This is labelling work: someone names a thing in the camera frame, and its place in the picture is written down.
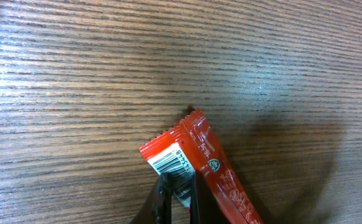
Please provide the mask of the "red stick sachet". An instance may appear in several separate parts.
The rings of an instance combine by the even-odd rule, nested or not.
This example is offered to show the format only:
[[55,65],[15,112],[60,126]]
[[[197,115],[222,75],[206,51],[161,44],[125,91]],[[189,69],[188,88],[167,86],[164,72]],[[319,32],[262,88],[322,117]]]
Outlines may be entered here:
[[171,174],[174,196],[186,208],[193,207],[191,180],[202,174],[219,214],[231,223],[263,222],[201,109],[192,111],[139,151],[158,174]]

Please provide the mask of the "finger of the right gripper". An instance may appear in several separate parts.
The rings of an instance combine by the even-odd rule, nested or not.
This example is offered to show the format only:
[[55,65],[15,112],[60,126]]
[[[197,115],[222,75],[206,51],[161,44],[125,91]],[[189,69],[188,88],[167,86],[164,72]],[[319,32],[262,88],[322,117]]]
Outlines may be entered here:
[[200,171],[191,180],[190,224],[230,224]]
[[162,173],[131,224],[170,224],[173,188],[171,174]]

